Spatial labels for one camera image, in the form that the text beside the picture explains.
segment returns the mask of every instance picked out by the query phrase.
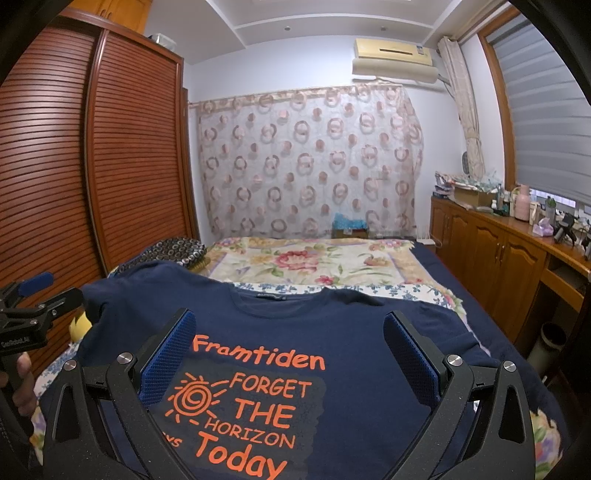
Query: window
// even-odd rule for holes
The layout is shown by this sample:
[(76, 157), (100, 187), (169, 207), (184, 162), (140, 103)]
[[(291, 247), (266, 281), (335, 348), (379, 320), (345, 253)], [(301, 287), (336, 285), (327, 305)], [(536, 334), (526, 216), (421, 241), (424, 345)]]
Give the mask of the window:
[(570, 70), (518, 12), (484, 35), (514, 180), (564, 205), (591, 205), (591, 106)]
[(566, 205), (568, 207), (577, 208), (577, 202), (575, 202), (574, 200), (564, 198), (564, 197), (559, 197), (558, 195), (553, 195), (548, 192), (543, 192), (542, 190), (531, 189), (531, 194), (536, 195), (539, 199), (546, 199), (546, 198), (550, 197), (550, 198), (553, 198), (554, 200), (556, 200), (556, 203), (561, 203), (562, 205)]

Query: bed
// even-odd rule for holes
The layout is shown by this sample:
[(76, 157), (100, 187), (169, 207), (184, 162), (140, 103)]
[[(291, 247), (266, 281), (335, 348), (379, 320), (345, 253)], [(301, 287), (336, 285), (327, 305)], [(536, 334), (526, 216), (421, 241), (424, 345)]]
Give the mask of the bed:
[[(240, 288), (281, 293), (314, 293), (323, 287), (354, 288), (373, 296), (423, 301), (451, 309), (498, 360), (510, 359), (521, 373), (536, 441), (536, 478), (543, 478), (568, 447), (569, 435), (556, 400), (478, 302), (434, 253), (403, 240), (228, 238), (212, 246), (195, 273)], [(41, 395), (77, 345), (40, 376)], [(37, 435), (44, 430), (39, 415)]]

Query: yellow plush toy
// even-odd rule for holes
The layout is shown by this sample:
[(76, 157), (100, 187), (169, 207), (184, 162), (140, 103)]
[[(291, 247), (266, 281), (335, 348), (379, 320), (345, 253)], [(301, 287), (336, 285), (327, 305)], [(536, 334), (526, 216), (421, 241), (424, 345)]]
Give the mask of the yellow plush toy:
[(76, 343), (86, 335), (86, 332), (90, 330), (92, 324), (86, 318), (86, 313), (82, 312), (79, 316), (74, 317), (70, 324), (70, 338), (72, 339), (73, 343)]

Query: pink bottle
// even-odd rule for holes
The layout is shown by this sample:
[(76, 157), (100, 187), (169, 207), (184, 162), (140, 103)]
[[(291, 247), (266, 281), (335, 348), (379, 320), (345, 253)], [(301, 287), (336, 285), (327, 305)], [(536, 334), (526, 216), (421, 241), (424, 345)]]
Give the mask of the pink bottle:
[(519, 188), (519, 195), (515, 200), (515, 218), (530, 221), (530, 188), (527, 185)]

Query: power strip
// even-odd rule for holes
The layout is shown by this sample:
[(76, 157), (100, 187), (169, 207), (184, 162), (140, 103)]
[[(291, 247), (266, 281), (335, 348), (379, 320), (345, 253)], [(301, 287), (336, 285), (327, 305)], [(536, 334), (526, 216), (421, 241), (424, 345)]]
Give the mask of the power strip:
[(433, 240), (432, 238), (419, 238), (417, 239), (417, 242), (425, 246), (435, 245), (435, 240)]

